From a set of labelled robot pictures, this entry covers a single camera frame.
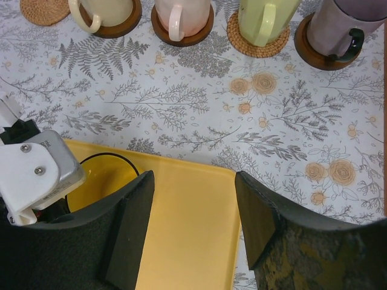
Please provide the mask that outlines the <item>pink ceramic mug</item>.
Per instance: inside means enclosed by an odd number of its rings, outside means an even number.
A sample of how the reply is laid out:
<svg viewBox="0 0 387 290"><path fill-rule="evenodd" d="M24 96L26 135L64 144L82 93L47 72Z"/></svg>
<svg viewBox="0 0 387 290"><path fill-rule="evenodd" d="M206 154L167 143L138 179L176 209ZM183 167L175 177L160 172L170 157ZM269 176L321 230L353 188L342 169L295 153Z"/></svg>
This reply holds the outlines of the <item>pink ceramic mug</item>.
<svg viewBox="0 0 387 290"><path fill-rule="evenodd" d="M210 0L155 0L157 15L171 41L191 37L207 24Z"/></svg>

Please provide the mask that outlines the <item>brown wooden coaster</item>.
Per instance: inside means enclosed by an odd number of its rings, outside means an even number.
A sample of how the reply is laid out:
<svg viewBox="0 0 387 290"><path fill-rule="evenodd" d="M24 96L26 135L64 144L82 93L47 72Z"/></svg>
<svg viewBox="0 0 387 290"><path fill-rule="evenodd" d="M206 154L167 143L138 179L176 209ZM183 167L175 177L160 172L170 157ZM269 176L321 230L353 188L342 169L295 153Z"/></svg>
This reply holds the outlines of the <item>brown wooden coaster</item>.
<svg viewBox="0 0 387 290"><path fill-rule="evenodd" d="M348 60L339 61L339 60L333 60L332 58L329 58L327 56L324 56L323 54L318 53L309 44L307 39L307 28L313 16L314 16L314 13L304 18L299 24L294 35L294 45L300 57L310 66L324 71L335 71L335 70L343 69L348 65L350 65L360 54L361 48L358 49L358 51L355 52L355 55L351 56Z"/></svg>
<svg viewBox="0 0 387 290"><path fill-rule="evenodd" d="M123 23L116 25L114 27L101 27L96 33L92 33L93 35L105 39L112 39L124 36L132 31L137 24L140 22L141 14L142 14L142 6L140 1L133 1L134 9L127 20ZM91 18L85 9L81 6L80 13L82 15L83 20L86 24L90 25L92 23Z"/></svg>
<svg viewBox="0 0 387 290"><path fill-rule="evenodd" d="M188 47L203 41L211 32L214 10L210 0L155 1L151 22L163 42Z"/></svg>

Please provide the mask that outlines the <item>cream beige mug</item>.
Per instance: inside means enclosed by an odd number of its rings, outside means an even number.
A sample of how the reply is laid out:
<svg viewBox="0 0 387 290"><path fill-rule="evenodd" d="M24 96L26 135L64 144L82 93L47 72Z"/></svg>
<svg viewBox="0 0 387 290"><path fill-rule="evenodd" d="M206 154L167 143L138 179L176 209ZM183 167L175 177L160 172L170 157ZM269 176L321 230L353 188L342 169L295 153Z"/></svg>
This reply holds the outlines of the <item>cream beige mug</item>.
<svg viewBox="0 0 387 290"><path fill-rule="evenodd" d="M101 27L114 27L130 17L134 4L130 0L68 0L70 13L78 26L87 33L96 33ZM83 7L92 20L86 24L80 13Z"/></svg>

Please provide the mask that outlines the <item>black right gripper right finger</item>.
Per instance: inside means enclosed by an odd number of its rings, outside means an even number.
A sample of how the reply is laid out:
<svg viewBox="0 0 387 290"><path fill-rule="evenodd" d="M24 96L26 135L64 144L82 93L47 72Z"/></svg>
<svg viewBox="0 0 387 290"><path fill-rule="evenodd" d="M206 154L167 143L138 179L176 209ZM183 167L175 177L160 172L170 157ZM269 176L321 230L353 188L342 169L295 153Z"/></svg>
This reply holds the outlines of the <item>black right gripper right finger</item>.
<svg viewBox="0 0 387 290"><path fill-rule="evenodd" d="M246 172L235 176L247 263L259 289L385 289L386 221L311 211Z"/></svg>

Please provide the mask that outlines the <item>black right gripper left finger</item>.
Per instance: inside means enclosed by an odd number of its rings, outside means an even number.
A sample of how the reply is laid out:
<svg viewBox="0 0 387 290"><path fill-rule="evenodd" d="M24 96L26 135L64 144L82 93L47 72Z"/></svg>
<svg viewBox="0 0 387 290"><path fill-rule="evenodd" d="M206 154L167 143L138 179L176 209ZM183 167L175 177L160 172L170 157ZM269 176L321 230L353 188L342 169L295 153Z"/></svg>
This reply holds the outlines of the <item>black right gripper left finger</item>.
<svg viewBox="0 0 387 290"><path fill-rule="evenodd" d="M134 289L154 190L147 171L52 223L1 222L1 288Z"/></svg>

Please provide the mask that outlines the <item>purple grey mug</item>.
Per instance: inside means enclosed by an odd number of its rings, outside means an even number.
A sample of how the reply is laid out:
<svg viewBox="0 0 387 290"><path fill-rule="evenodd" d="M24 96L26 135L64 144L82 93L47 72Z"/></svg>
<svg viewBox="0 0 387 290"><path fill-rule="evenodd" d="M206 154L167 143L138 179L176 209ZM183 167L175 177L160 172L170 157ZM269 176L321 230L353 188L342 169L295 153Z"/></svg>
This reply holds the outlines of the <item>purple grey mug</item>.
<svg viewBox="0 0 387 290"><path fill-rule="evenodd" d="M307 28L307 40L321 55L348 62L385 19L386 0L322 1Z"/></svg>

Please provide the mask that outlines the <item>white mug green handle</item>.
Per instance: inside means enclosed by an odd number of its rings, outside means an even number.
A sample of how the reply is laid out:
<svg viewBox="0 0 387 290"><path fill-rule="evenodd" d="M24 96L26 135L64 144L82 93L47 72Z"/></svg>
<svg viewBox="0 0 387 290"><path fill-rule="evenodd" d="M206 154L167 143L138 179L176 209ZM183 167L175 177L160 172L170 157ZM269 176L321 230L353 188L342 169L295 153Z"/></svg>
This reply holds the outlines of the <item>white mug green handle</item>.
<svg viewBox="0 0 387 290"><path fill-rule="evenodd" d="M241 36L250 44L264 47L286 28L301 0L241 0L238 25Z"/></svg>

